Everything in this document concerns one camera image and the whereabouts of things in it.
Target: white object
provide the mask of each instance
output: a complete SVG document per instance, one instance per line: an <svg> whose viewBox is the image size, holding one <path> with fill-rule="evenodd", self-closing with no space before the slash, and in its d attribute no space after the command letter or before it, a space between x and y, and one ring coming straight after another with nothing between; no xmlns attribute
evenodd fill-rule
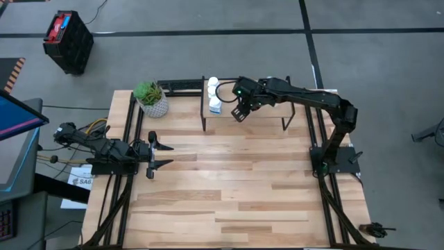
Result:
<svg viewBox="0 0 444 250"><path fill-rule="evenodd" d="M219 80L216 77L208 79L208 98L216 96L216 87L219 85Z"/></svg>
<svg viewBox="0 0 444 250"><path fill-rule="evenodd" d="M216 97L216 86L208 86L208 98Z"/></svg>
<svg viewBox="0 0 444 250"><path fill-rule="evenodd" d="M91 165L82 165L82 167L72 167L69 175L68 184L76 185L81 188L91 190L93 176L91 175ZM71 201L68 199L62 200L60 208L63 209L86 209L87 204Z"/></svg>
<svg viewBox="0 0 444 250"><path fill-rule="evenodd" d="M213 97L210 99L210 112L214 114L221 114L221 106L222 102L217 97Z"/></svg>

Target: wooden table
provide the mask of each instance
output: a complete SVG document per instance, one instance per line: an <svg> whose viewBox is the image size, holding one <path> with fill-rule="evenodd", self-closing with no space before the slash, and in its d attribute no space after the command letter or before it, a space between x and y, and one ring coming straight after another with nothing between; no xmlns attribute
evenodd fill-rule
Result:
<svg viewBox="0 0 444 250"><path fill-rule="evenodd" d="M232 82L235 81L236 79L233 80L220 80L219 83L223 84L223 83L227 83L227 82ZM232 89L233 89L233 84L224 84L221 87L219 87L219 97L222 100L225 101L231 101L234 98L236 98L236 96L232 93ZM208 105L210 103L210 98L208 98L208 80L205 80L203 83L203 118L205 119L206 123L206 119L208 118L228 118L233 124L236 124L237 121L236 119L231 115L231 111L236 108L238 102L232 102L232 103L222 103L222 107L221 107L221 113L220 114L214 114L212 112L210 112L210 106ZM291 120L293 119L293 116L295 115L295 109L294 109L294 105L292 103L281 103L281 104L276 104L274 107L270 106L270 105L265 105L263 107L261 107L259 110L255 111L255 112L251 112L248 115L248 119L263 119L263 118L279 118L282 120L282 128L284 130L286 130L288 128L288 126L290 125Z"/></svg>
<svg viewBox="0 0 444 250"><path fill-rule="evenodd" d="M130 93L114 93L109 138L123 136ZM295 105L296 116L286 131L278 119L257 122L248 117L242 123L209 119L203 132L200 97L169 97L168 101L166 116L144 118L141 138L147 140L148 132L156 131L162 144L175 149L157 151L156 159L175 161L157 171L154 180L143 174L147 164L140 164L142 174L135 176L123 247L329 245L318 181L311 175L311 141L303 106ZM327 113L324 118L331 133L333 124ZM136 119L134 114L131 136ZM359 182L350 174L337 174L337 179L343 209L355 227L370 223ZM85 240L97 228L107 180L108 176L94 179L83 223ZM111 193L112 185L104 215ZM341 242L333 211L332 217L336 240ZM119 221L118 215L111 243L117 240Z"/></svg>

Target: keyboard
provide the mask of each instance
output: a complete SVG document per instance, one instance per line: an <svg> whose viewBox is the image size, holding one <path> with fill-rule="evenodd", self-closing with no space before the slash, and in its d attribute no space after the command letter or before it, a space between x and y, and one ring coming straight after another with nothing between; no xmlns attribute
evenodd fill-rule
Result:
<svg viewBox="0 0 444 250"><path fill-rule="evenodd" d="M15 236L13 205L12 201L0 203L0 242Z"/></svg>

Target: black crate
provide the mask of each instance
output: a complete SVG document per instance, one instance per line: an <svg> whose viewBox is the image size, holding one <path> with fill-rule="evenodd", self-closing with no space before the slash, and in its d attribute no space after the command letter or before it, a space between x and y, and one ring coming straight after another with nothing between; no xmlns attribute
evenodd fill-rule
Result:
<svg viewBox="0 0 444 250"><path fill-rule="evenodd" d="M64 31L59 31L58 41L49 37L54 22L63 14L71 14ZM78 13L72 10L59 10L51 22L44 38L44 51L66 74L83 74L88 62L94 39L82 22Z"/></svg>

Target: gray floor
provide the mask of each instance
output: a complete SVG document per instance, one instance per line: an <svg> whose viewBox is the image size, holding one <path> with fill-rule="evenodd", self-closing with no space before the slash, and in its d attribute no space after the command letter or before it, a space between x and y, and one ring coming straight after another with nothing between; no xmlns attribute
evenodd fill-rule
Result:
<svg viewBox="0 0 444 250"><path fill-rule="evenodd" d="M44 33L56 10L78 10L87 22L100 4L13 3L0 19L0 33ZM309 0L307 9L312 28L444 27L439 0ZM302 28L302 20L298 2L290 0L109 0L88 27L100 32ZM443 115L444 33L315 35L314 42L325 88L338 89L359 109L351 137L364 151L359 161L371 219L398 229L379 243L444 249L444 211L438 204L444 197L444 155L433 140L414 144L410 138ZM79 77L65 75L44 55L41 39L1 39L0 47L2 58L26 58L12 95L41 97L49 105L106 108L114 90L133 88L139 81L201 75L290 75L293 84L314 87L304 35L96 38ZM52 133L59 123L82 126L107 112L45 108L44 114L51 123L42 128L40 142L55 148ZM71 154L58 153L61 158ZM57 174L44 165L37 170ZM60 210L59 205L57 199L49 204L49 231L67 218L83 219L82 211ZM48 249L73 247L78 230L67 228Z"/></svg>

